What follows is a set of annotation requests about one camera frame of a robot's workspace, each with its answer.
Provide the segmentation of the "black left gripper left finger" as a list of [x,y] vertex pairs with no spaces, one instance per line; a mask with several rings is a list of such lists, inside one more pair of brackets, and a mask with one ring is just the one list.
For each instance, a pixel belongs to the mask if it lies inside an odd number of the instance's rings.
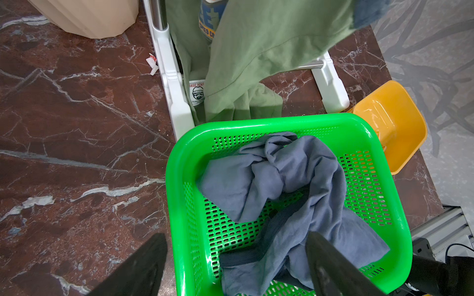
[[88,296],[158,295],[167,251],[165,234],[154,234]]

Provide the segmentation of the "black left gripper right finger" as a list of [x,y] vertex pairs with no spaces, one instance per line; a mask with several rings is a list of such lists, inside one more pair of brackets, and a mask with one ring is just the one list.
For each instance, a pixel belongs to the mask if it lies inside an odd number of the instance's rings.
[[384,294],[319,233],[308,234],[305,249],[317,296]]

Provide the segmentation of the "blue-grey tank top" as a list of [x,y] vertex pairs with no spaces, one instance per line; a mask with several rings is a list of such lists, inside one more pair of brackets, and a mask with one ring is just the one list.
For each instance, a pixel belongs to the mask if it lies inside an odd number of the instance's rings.
[[382,259],[389,246],[344,205],[346,178],[336,156],[314,136],[269,134],[211,160],[200,193],[233,222],[256,221],[268,201],[299,199],[271,214],[255,243],[219,256],[226,296],[261,296],[272,281],[312,290],[305,245],[321,234],[357,268]]

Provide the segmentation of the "olive green tank top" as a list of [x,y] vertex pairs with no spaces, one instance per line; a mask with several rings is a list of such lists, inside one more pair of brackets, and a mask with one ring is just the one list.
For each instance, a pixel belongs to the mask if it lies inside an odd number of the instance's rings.
[[279,117],[283,98],[262,81],[322,56],[385,15],[388,1],[167,1],[170,34],[195,124]]

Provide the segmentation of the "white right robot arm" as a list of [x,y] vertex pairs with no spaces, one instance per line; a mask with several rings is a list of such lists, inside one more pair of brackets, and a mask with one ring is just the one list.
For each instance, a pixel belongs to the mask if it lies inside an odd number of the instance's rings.
[[445,251],[445,261],[436,261],[427,254],[415,253],[406,284],[431,296],[472,296],[474,294],[474,259],[449,256],[451,244]]

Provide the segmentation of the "green perforated plastic basket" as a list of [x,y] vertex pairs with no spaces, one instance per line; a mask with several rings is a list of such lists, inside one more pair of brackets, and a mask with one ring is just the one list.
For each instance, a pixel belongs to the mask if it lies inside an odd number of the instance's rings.
[[270,217],[301,196],[295,192],[283,202],[267,202],[256,220],[234,223],[198,190],[206,165],[267,134],[286,131],[314,136],[334,153],[346,178],[345,206],[389,246],[390,251],[364,266],[362,273],[386,294],[407,279],[411,232],[385,154],[367,122],[350,113],[212,122],[179,139],[165,174],[179,296],[222,295],[220,254],[253,245]]

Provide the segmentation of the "clothes rack with steel bars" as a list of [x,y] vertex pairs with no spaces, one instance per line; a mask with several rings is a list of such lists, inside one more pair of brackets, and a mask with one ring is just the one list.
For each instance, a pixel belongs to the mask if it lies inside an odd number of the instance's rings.
[[[172,122],[175,139],[195,127],[188,96],[189,87],[183,85],[178,58],[170,35],[164,1],[144,1],[144,11],[155,51],[155,62],[149,65],[159,72]],[[298,70],[310,70],[328,113],[338,113],[349,107],[349,97],[328,52]]]

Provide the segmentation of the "yellow plastic bin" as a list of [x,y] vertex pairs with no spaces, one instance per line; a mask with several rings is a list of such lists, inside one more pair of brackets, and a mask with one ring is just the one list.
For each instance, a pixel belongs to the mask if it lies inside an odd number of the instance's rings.
[[386,82],[349,111],[375,131],[392,175],[404,168],[427,139],[423,115],[397,81]]

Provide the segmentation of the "potted plant with white flowers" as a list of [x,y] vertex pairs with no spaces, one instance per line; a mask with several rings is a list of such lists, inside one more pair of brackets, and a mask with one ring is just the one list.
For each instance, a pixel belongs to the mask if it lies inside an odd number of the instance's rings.
[[90,39],[121,35],[137,19],[138,0],[30,1],[51,23],[68,33]]

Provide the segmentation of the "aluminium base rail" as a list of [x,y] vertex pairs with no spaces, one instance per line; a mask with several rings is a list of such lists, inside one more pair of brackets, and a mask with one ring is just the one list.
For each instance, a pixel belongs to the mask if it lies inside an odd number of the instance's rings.
[[461,207],[444,212],[411,231],[413,253],[440,262],[446,256],[473,257],[474,235]]

